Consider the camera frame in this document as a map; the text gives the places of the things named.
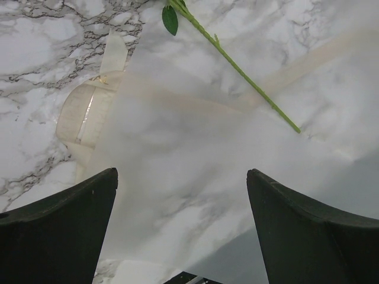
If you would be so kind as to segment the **cream ribbon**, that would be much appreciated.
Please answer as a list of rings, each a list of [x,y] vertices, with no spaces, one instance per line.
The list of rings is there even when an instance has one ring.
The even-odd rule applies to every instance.
[[[263,89],[268,95],[273,95],[349,49],[363,43],[377,42],[377,30],[343,33],[266,76],[262,81]],[[123,39],[111,31],[99,75],[77,86],[63,104],[56,135],[77,161],[77,183],[83,179],[109,107],[120,87],[127,66],[127,54]]]

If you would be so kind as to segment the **white wrapping paper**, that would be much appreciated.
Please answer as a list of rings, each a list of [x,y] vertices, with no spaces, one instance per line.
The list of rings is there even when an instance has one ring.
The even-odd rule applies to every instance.
[[[246,174],[378,218],[378,2],[188,1],[296,133],[185,19],[146,23],[86,169],[118,170],[101,257],[265,276]]]

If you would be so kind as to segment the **pink flower bouquet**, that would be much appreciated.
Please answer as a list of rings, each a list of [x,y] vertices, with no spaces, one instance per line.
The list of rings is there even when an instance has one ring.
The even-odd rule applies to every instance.
[[[292,129],[300,134],[300,128],[278,107],[278,105],[236,64],[236,62],[226,53],[221,47],[219,38],[216,34],[209,34],[206,29],[197,21],[197,19],[188,10],[185,1],[168,0],[162,9],[162,22],[166,30],[173,36],[176,36],[179,27],[177,14],[180,14],[204,37],[207,41],[216,48],[216,50],[227,60],[244,80],[257,91],[260,96],[274,109],[282,119],[289,124]]]

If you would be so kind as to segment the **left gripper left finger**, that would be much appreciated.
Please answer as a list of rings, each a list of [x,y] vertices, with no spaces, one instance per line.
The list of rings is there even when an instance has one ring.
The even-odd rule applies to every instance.
[[[92,283],[118,187],[95,176],[1,214],[1,283]]]

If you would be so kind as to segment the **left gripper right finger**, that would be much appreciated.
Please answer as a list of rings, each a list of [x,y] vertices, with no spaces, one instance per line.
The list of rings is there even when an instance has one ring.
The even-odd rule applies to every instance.
[[[326,205],[257,169],[246,183],[269,283],[378,283],[378,220]]]

